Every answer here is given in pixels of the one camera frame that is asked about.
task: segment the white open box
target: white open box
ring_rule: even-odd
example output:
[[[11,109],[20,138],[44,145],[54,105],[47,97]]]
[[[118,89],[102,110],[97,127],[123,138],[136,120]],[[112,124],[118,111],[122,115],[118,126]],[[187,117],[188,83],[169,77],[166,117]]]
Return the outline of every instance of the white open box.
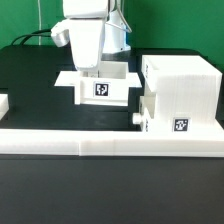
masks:
[[[176,121],[186,122],[186,131],[194,133],[217,126],[222,73],[203,58],[143,55],[142,73],[146,81],[140,100],[143,131],[173,132]]]
[[[141,88],[137,73],[127,62],[102,61],[99,73],[62,71],[55,86],[75,87],[75,104],[128,106],[129,88]]]

